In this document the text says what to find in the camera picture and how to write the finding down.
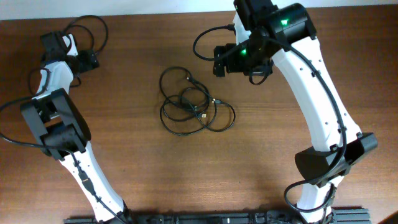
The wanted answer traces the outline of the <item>black cable double coil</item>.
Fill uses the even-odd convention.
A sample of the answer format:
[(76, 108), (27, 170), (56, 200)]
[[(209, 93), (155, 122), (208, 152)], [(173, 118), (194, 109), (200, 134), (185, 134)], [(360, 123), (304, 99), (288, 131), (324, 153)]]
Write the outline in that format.
[[(101, 44), (101, 46), (97, 50), (95, 50), (95, 37), (94, 37), (92, 31), (90, 31), (89, 28), (87, 28), (81, 24), (77, 24), (78, 21), (81, 21), (84, 19), (96, 19), (96, 20), (100, 21), (102, 23), (102, 25), (104, 26), (104, 31), (105, 31), (104, 42)], [(99, 55), (103, 51), (103, 49), (106, 47), (106, 44), (107, 44), (108, 38), (109, 38), (109, 29), (108, 29), (108, 25), (105, 22), (105, 20), (102, 19), (100, 16), (84, 15), (84, 16), (76, 17), (63, 29), (63, 32), (66, 33), (68, 30), (70, 30), (74, 27), (79, 27), (88, 33), (88, 35), (90, 36), (90, 39), (91, 39), (90, 48), (92, 50), (94, 50), (95, 55)]]

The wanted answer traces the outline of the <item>black cable long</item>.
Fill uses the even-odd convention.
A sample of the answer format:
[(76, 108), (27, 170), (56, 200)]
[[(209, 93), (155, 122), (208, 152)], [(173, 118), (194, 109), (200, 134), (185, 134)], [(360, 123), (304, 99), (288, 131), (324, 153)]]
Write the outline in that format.
[[(162, 86), (162, 81), (163, 81), (163, 77), (166, 75), (166, 73), (171, 72), (172, 70), (182, 70), (184, 71), (187, 76), (186, 76), (186, 80), (189, 81), (193, 87), (188, 87), (186, 89), (183, 89), (180, 93), (176, 94), (176, 95), (166, 95), (163, 86)], [(193, 118), (196, 118), (200, 123), (201, 123), (201, 116), (208, 110), (208, 108), (210, 107), (210, 100), (211, 100), (211, 95), (209, 90), (207, 89), (207, 87), (200, 83), (199, 81), (195, 80), (193, 78), (192, 73), (184, 67), (179, 67), (179, 66), (172, 66), (169, 68), (166, 68), (160, 75), (159, 78), (159, 88), (160, 88), (160, 92), (163, 95), (163, 97), (165, 98), (164, 102), (162, 103), (162, 106), (160, 107), (160, 111), (159, 111), (159, 117), (160, 117), (160, 121), (163, 124), (164, 128), (176, 135), (176, 136), (189, 136), (192, 134), (196, 134), (199, 133), (205, 129), (210, 130), (210, 125), (214, 122), (215, 118), (216, 118), (216, 114), (217, 114), (217, 108), (215, 108), (215, 115), (214, 117), (211, 119), (211, 121), (208, 124), (204, 124), (202, 123), (202, 127), (195, 130), (195, 131), (190, 131), (187, 133), (177, 133), (175, 131), (172, 131), (164, 122), (163, 116), (166, 116), (166, 118), (168, 118), (169, 120), (172, 120), (174, 122), (177, 123), (181, 123), (181, 122), (186, 122), (189, 121)], [(189, 90), (197, 90), (200, 91), (202, 94), (204, 94), (205, 96), (205, 102), (202, 103), (201, 105), (195, 105), (193, 104), (190, 100), (188, 100), (186, 97), (184, 97), (184, 94), (189, 91)], [(187, 112), (189, 115), (186, 118), (181, 118), (181, 119), (177, 119), (177, 118), (173, 118), (170, 115), (167, 114), (165, 107), (167, 105), (172, 105), (177, 107), (180, 110), (183, 110), (184, 112)]]

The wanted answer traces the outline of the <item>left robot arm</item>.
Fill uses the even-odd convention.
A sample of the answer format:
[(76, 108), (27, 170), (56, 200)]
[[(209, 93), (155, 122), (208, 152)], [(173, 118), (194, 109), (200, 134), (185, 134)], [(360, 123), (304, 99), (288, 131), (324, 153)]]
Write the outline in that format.
[(98, 165), (90, 129), (69, 97), (74, 78), (99, 66), (93, 49), (77, 50), (72, 34), (40, 36), (45, 53), (37, 93), (21, 105), (21, 113), (42, 152), (59, 161), (78, 182), (98, 223), (131, 223), (124, 200)]

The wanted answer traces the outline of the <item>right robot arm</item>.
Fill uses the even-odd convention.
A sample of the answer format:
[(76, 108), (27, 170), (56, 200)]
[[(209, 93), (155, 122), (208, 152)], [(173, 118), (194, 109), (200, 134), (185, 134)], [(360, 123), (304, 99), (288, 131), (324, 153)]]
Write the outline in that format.
[(236, 43), (214, 50), (215, 75), (242, 72), (263, 77), (277, 67), (307, 122), (312, 145), (295, 155), (302, 188), (290, 212), (267, 213), (268, 223), (369, 223), (364, 208), (333, 208), (338, 185), (351, 168), (377, 148), (347, 112), (323, 61), (317, 32), (299, 3), (235, 1)]

